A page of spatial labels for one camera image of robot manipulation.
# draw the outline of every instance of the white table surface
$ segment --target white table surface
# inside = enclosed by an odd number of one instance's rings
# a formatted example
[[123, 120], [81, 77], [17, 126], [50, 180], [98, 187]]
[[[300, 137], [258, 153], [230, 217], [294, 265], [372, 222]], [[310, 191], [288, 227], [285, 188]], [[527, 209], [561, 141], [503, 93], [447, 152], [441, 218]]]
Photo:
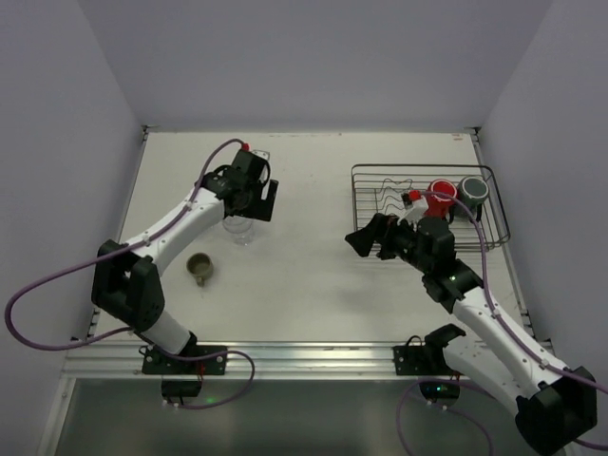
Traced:
[[[199, 340], [403, 341], [457, 322], [426, 295], [420, 273], [399, 260], [359, 258], [344, 236], [352, 231], [354, 164], [476, 164], [467, 135], [152, 133], [122, 240], [173, 208], [192, 187], [208, 154], [233, 137], [271, 152], [278, 194], [273, 220], [256, 221], [251, 245], [234, 244], [218, 225], [165, 271], [165, 309]], [[212, 168], [230, 163], [235, 152], [235, 146], [222, 152]], [[196, 252], [207, 253], [216, 266], [204, 288], [185, 269], [186, 259]], [[460, 258], [481, 274], [478, 253]], [[494, 295], [521, 322], [503, 251], [491, 251], [488, 260]], [[102, 313], [96, 333], [119, 326]], [[121, 334], [114, 340], [132, 337]]]

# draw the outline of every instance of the clear plastic cup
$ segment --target clear plastic cup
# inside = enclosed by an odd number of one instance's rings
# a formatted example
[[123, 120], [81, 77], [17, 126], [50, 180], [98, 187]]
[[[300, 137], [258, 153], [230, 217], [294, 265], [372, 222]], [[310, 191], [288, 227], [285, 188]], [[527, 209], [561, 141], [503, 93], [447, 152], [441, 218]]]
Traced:
[[221, 223], [238, 245], [249, 245], [254, 241], [254, 221], [245, 217], [227, 217]]

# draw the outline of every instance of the purple cable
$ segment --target purple cable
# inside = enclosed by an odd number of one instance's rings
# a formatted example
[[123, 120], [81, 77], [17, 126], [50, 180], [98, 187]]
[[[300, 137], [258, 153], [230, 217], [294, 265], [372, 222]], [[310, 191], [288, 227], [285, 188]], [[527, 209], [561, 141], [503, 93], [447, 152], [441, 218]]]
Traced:
[[[496, 306], [494, 305], [494, 301], [492, 300], [492, 296], [490, 294], [490, 288], [488, 285], [488, 280], [487, 280], [487, 257], [486, 257], [486, 252], [485, 252], [485, 239], [484, 239], [484, 234], [482, 233], [482, 228], [480, 227], [479, 223], [475, 220], [475, 217], [473, 216], [473, 214], [471, 213], [471, 211], [468, 209], [468, 207], [466, 207], [461, 201], [459, 201], [458, 199], [452, 197], [451, 195], [448, 195], [447, 193], [441, 193], [441, 192], [422, 192], [423, 195], [434, 195], [437, 197], [441, 197], [441, 198], [448, 198], [452, 201], [454, 201], [456, 204], [458, 204], [466, 213], [466, 215], [468, 216], [469, 220], [473, 223], [473, 226], [475, 227], [475, 231], [477, 232], [477, 237], [479, 238], [479, 243], [482, 249], [482, 280], [484, 281], [484, 294], [485, 294], [485, 300], [487, 301], [487, 305], [490, 309], [491, 312], [494, 312], [494, 310], [496, 309]], [[536, 363], [541, 364], [542, 363], [542, 359], [537, 356], [527, 345], [525, 345], [525, 342], [523, 342], [516, 334], [515, 332], [509, 327], [509, 325], [504, 321], [503, 317], [501, 315], [496, 315], [496, 320], [499, 322], [499, 324], [501, 325], [501, 327], [506, 331], [507, 334], [509, 334], [509, 336], [515, 341], [515, 343], [517, 343], [517, 345], [520, 346], [520, 348], [528, 355], [530, 356]], [[575, 373], [572, 373], [568, 370], [562, 370], [560, 368], [556, 368], [555, 366], [552, 365], [546, 365], [545, 366], [549, 371], [552, 371], [558, 375], [562, 375], [564, 377], [568, 377], [572, 380], [575, 380], [579, 383], [582, 383], [583, 385], [587, 386], [587, 387], [591, 387], [594, 388], [596, 390], [599, 390], [601, 392], [603, 392], [604, 394], [608, 394], [608, 388], [597, 383], [597, 382], [592, 382], [591, 380], [588, 380], [586, 378], [583, 378], [579, 375], [576, 375]], [[582, 445], [584, 447], [588, 447], [588, 448], [592, 448], [592, 449], [596, 449], [598, 451], [608, 451], [608, 445], [600, 445], [600, 444], [591, 444], [588, 442], [584, 442], [582, 440], [577, 440], [575, 441], [577, 444]]]
[[[245, 144], [242, 140], [239, 140], [239, 139], [228, 140], [228, 141], [224, 142], [223, 144], [221, 144], [216, 150], [214, 150], [211, 153], [211, 155], [209, 155], [209, 158], [207, 158], [207, 161], [204, 163], [202, 170], [200, 171], [199, 179], [197, 180], [197, 183], [194, 186], [192, 195], [190, 195], [190, 198], [188, 200], [189, 202], [194, 201], [194, 199], [196, 198], [197, 193], [199, 192], [200, 187], [202, 186], [202, 178], [206, 174], [207, 168], [209, 167], [211, 160], [222, 149], [224, 149], [224, 147], [226, 147], [230, 144], [233, 144], [233, 143], [239, 143], [241, 147]], [[162, 235], [164, 235], [167, 231], [169, 231], [171, 228], [173, 228], [176, 225], [176, 223], [178, 223], [178, 221], [181, 220], [181, 218], [186, 214], [186, 212], [188, 212], [188, 206], [184, 205], [181, 208], [181, 210], [178, 212], [178, 214], [171, 221], [169, 221], [166, 225], [164, 225], [158, 232], [156, 232], [152, 236], [150, 236], [149, 240], [155, 240], [157, 238], [160, 238]], [[112, 252], [111, 254], [107, 254], [104, 256], [98, 256], [89, 261], [85, 261], [84, 263], [80, 263], [80, 264], [77, 264], [70, 268], [66, 268], [62, 271], [59, 271], [57, 273], [47, 275], [46, 277], [42, 277], [34, 282], [31, 282], [29, 285], [26, 285], [24, 288], [22, 288], [21, 290], [19, 290], [17, 293], [15, 293], [13, 296], [10, 297], [9, 301], [7, 302], [7, 306], [4, 309], [4, 321], [5, 321], [5, 324], [7, 325], [7, 329], [9, 330], [9, 333], [15, 339], [17, 339], [19, 342], [21, 342], [22, 344], [24, 344], [32, 349], [41, 350], [44, 352], [61, 352], [64, 350], [78, 349], [80, 347], [84, 347], [86, 345], [90, 345], [90, 344], [93, 344], [100, 340], [106, 339], [111, 335], [118, 334], [118, 333], [125, 333], [127, 331], [130, 331], [130, 328], [128, 328], [128, 327], [122, 327], [117, 330], [113, 330], [113, 331], [109, 331], [109, 332], [106, 332], [106, 333], [103, 333], [100, 335], [96, 335], [95, 337], [91, 337], [90, 339], [87, 339], [85, 341], [76, 342], [73, 344], [57, 345], [57, 346], [39, 344], [37, 342], [33, 342], [33, 341], [25, 338], [22, 334], [19, 333], [19, 331], [17, 331], [17, 329], [15, 328], [15, 325], [12, 321], [12, 309], [13, 309], [15, 303], [17, 302], [17, 300], [19, 300], [19, 298], [21, 298], [23, 295], [25, 295], [28, 292], [31, 292], [32, 290], [40, 287], [41, 285], [44, 285], [45, 283], [49, 283], [51, 280], [55, 280], [56, 278], [75, 273], [76, 271], [80, 271], [84, 268], [97, 264], [101, 261], [107, 261], [114, 257], [118, 257], [118, 256], [125, 254], [127, 252], [130, 252], [132, 250], [139, 249], [140, 247], [143, 247], [144, 245], [145, 245], [145, 241], [140, 241], [140, 242], [136, 242], [131, 245], [127, 245], [120, 250]]]
[[[422, 384], [428, 383], [428, 382], [457, 385], [459, 387], [463, 387], [468, 390], [473, 390], [473, 391], [480, 392], [482, 394], [487, 394], [483, 389], [481, 389], [477, 386], [467, 385], [467, 384], [461, 383], [457, 380], [444, 380], [441, 378], [424, 378], [424, 379], [419, 379], [416, 382], [414, 382], [413, 384], [411, 384], [401, 395], [401, 399], [399, 400], [399, 404], [397, 405], [397, 412], [395, 415], [395, 422], [397, 425], [397, 435], [399, 435], [399, 441], [401, 442], [403, 449], [410, 456], [414, 456], [414, 452], [411, 449], [411, 447], [409, 446], [408, 442], [406, 441], [406, 437], [403, 434], [403, 429], [402, 429], [402, 425], [401, 425], [401, 408], [403, 407], [404, 403], [406, 402], [408, 395], [413, 391], [414, 388], [416, 388], [418, 385], [422, 385]], [[453, 408], [448, 408], [447, 411], [449, 411], [450, 413], [454, 413], [456, 415], [462, 416], [463, 418], [466, 418], [468, 421], [470, 421], [473, 425], [475, 425], [482, 432], [485, 439], [487, 440], [489, 456], [494, 455], [494, 444], [492, 444], [492, 439], [490, 437], [490, 434], [487, 431], [487, 429], [484, 426], [482, 426], [481, 423], [479, 423], [475, 418], [473, 418], [468, 413], [465, 413], [463, 411], [455, 410]]]

